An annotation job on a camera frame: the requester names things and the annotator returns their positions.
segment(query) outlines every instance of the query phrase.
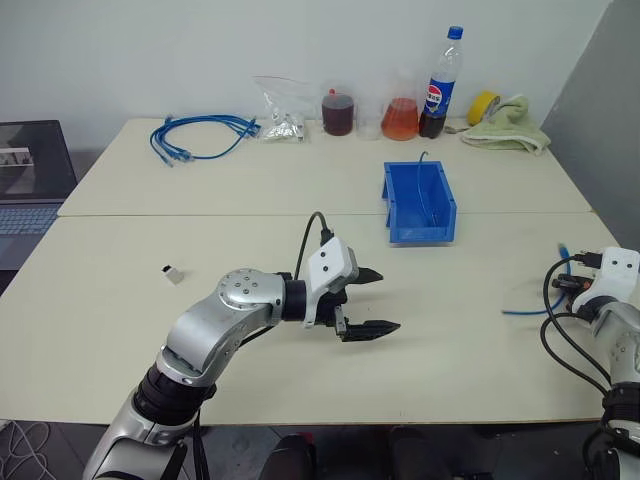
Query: robotic arm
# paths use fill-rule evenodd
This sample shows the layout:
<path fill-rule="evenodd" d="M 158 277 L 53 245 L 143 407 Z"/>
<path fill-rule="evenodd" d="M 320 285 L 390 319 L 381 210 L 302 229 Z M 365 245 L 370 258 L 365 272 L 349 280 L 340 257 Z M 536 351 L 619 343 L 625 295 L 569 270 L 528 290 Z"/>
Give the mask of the robotic arm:
<path fill-rule="evenodd" d="M 609 247 L 579 260 L 598 269 L 594 279 L 561 274 L 553 286 L 569 295 L 569 310 L 586 321 L 610 362 L 611 389 L 602 401 L 601 432 L 612 448 L 586 457 L 594 480 L 640 478 L 640 311 L 628 302 L 638 280 L 640 254 Z"/>
<path fill-rule="evenodd" d="M 182 439 L 214 395 L 216 380 L 238 348 L 282 320 L 334 327 L 342 341 L 373 340 L 396 330 L 395 323 L 350 325 L 344 317 L 345 287 L 382 276 L 358 267 L 353 251 L 331 237 L 310 257 L 304 280 L 242 268 L 183 313 L 100 440 L 83 479 L 176 479 L 187 454 Z"/>

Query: white table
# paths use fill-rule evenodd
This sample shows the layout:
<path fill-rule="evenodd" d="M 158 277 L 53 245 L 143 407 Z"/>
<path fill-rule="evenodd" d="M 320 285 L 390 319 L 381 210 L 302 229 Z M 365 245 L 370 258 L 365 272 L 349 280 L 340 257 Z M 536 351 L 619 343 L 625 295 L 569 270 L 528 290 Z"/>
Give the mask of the white table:
<path fill-rule="evenodd" d="M 439 160 L 462 213 L 586 212 L 582 197 L 551 152 L 483 150 L 457 135 L 408 142 L 332 137 L 313 125 L 308 143 L 247 140 L 229 155 L 169 168 L 149 146 L 159 119 L 126 123 L 59 214 L 308 215 L 385 213 L 383 163 Z M 222 151 L 235 134 L 195 124 L 169 139 L 193 153 Z"/>
<path fill-rule="evenodd" d="M 0 417 L 110 422 L 178 315 L 229 270 L 293 269 L 306 219 L 58 219 L 0 298 L 0 378 L 8 386 L 0 392 Z M 347 315 L 354 323 L 388 319 L 402 327 L 374 342 L 343 344 L 332 329 L 281 324 L 234 357 L 203 423 L 601 415 L 598 392 L 542 349 L 543 318 L 500 314 L 503 307 L 540 306 L 558 241 L 571 251 L 615 244 L 594 214 L 461 214 L 455 243 L 431 248 L 391 247 L 384 219 L 327 218 L 361 265 L 385 275 L 349 287 Z M 167 263 L 187 274 L 178 286 L 161 275 Z M 593 351 L 586 329 L 568 328 Z M 561 355 L 592 371 L 551 337 Z"/>

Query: green towel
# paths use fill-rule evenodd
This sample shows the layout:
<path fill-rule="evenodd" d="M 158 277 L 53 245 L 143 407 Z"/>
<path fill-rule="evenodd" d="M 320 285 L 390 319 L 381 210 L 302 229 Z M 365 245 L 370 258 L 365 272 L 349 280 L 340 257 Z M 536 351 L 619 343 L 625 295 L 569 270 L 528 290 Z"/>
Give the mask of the green towel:
<path fill-rule="evenodd" d="M 517 95 L 498 105 L 491 117 L 485 118 L 462 133 L 462 141 L 482 148 L 527 150 L 540 155 L 551 140 L 529 117 L 529 100 Z"/>

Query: bottle label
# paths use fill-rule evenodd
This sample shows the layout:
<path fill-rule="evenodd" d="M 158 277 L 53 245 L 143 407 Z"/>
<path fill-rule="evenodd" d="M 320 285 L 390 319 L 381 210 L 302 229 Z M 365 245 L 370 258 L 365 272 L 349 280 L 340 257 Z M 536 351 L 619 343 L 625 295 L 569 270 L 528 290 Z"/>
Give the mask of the bottle label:
<path fill-rule="evenodd" d="M 427 87 L 427 101 L 424 104 L 424 113 L 431 117 L 444 117 L 449 108 L 449 101 L 451 100 L 455 83 L 436 82 L 432 78 Z"/>

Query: black wire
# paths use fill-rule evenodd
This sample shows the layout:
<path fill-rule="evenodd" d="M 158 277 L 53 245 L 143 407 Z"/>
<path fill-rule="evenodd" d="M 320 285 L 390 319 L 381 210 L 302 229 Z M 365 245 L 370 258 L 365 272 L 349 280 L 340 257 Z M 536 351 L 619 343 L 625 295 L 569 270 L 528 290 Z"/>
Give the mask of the black wire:
<path fill-rule="evenodd" d="M 200 430 L 200 410 L 193 422 L 193 465 L 196 470 L 196 480 L 210 480 L 207 453 L 202 444 L 202 432 Z"/>
<path fill-rule="evenodd" d="M 262 330 L 258 330 L 257 332 L 252 333 L 251 335 L 249 335 L 248 337 L 245 337 L 241 342 L 240 342 L 240 346 L 238 348 L 240 348 L 243 345 L 246 345 L 247 343 L 249 343 L 251 340 L 255 340 L 256 338 L 264 335 L 265 333 L 267 333 L 269 330 L 271 330 L 273 327 L 264 327 Z"/>
<path fill-rule="evenodd" d="M 556 317 L 558 318 L 562 318 L 562 317 L 575 317 L 575 315 L 571 314 L 571 313 L 558 313 L 556 315 Z M 553 358 L 556 362 L 558 362 L 560 365 L 562 365 L 564 368 L 566 368 L 567 370 L 569 370 L 571 373 L 579 376 L 580 378 L 582 378 L 583 380 L 586 380 L 587 382 L 589 382 L 591 385 L 593 385 L 594 387 L 596 387 L 598 390 L 600 390 L 600 392 L 602 393 L 602 395 L 606 395 L 607 394 L 607 390 L 606 388 L 604 388 L 602 385 L 600 385 L 596 380 L 594 380 L 593 378 L 591 378 L 589 375 L 582 373 L 580 370 L 578 370 L 577 368 L 575 368 L 574 366 L 568 364 L 567 362 L 565 362 L 563 359 L 561 359 L 549 346 L 549 343 L 547 342 L 547 328 L 549 327 L 549 325 L 551 324 L 552 320 L 551 317 L 547 318 L 544 322 L 542 322 L 542 326 L 540 327 L 540 340 L 542 341 L 542 346 L 544 347 L 544 349 L 547 351 L 547 353 L 549 355 L 551 355 L 551 358 Z"/>
<path fill-rule="evenodd" d="M 309 231 L 311 230 L 311 225 L 313 224 L 313 221 L 316 218 L 320 219 L 320 223 L 322 224 L 323 230 L 328 230 L 329 229 L 329 227 L 327 227 L 327 221 L 324 218 L 324 215 L 322 214 L 322 212 L 313 212 L 311 214 L 311 217 L 309 218 L 309 221 L 307 222 L 307 228 L 305 228 L 305 230 L 304 230 L 304 236 L 302 237 L 302 244 L 300 245 L 300 252 L 298 253 L 298 262 L 296 264 L 296 273 L 295 273 L 295 275 L 293 277 L 294 280 L 297 280 L 298 276 L 300 275 L 300 265 L 302 264 L 302 257 L 304 256 L 304 249 L 307 246 L 307 238 L 309 237 Z M 248 337 L 244 338 L 240 342 L 240 345 L 238 346 L 238 348 L 242 347 L 243 345 L 246 345 L 251 340 L 255 340 L 256 338 L 261 337 L 262 335 L 267 333 L 272 328 L 273 328 L 272 326 L 271 327 L 264 327 L 263 329 L 252 333 L 251 335 L 249 335 Z"/>
<path fill-rule="evenodd" d="M 313 221 L 316 218 L 320 219 L 320 223 L 322 223 L 323 230 L 329 229 L 329 227 L 327 227 L 327 221 L 325 220 L 322 212 L 313 212 L 311 214 L 311 217 L 307 222 L 307 228 L 304 229 L 304 236 L 302 237 L 302 243 L 300 244 L 300 251 L 298 252 L 298 261 L 296 262 L 296 272 L 293 275 L 294 280 L 297 280 L 298 276 L 300 275 L 300 266 L 302 265 L 302 257 L 304 256 L 304 249 L 307 246 L 307 238 L 309 237 L 309 230 L 311 230 L 311 225 L 313 225 Z"/>
<path fill-rule="evenodd" d="M 569 343 L 569 345 L 571 345 L 574 348 L 574 350 L 576 352 L 578 352 L 580 355 L 582 355 L 591 365 L 593 365 L 596 368 L 596 370 L 598 370 L 598 372 L 600 372 L 600 375 L 602 375 L 607 380 L 607 383 L 609 383 L 609 385 L 611 385 L 611 376 L 609 375 L 609 373 L 602 367 L 602 365 L 600 365 L 600 363 L 598 363 L 598 361 L 595 358 L 593 358 L 591 355 L 589 355 L 580 345 L 578 345 L 569 336 L 569 334 L 564 330 L 564 328 L 562 328 L 562 325 L 560 325 L 560 323 L 557 320 L 557 317 L 559 317 L 560 314 L 555 314 L 553 312 L 553 309 L 551 308 L 551 301 L 549 300 L 549 283 L 551 282 L 551 277 L 553 276 L 553 272 L 558 267 L 560 267 L 561 265 L 564 265 L 565 263 L 570 262 L 571 260 L 576 260 L 576 257 L 575 256 L 571 256 L 571 257 L 563 258 L 562 260 L 554 263 L 551 266 L 551 268 L 549 269 L 549 271 L 547 271 L 547 274 L 544 277 L 544 284 L 542 285 L 542 299 L 544 300 L 544 306 L 545 306 L 545 308 L 547 310 L 547 314 L 549 315 L 549 319 L 551 320 L 553 325 L 556 327 L 556 330 L 558 330 L 560 335 L 562 335 L 562 338 L 564 338 L 567 341 L 567 343 Z M 573 314 L 563 314 L 562 316 L 563 317 L 570 316 L 570 317 L 574 317 L 574 318 L 580 319 L 580 317 L 578 317 L 577 315 L 573 315 Z"/>

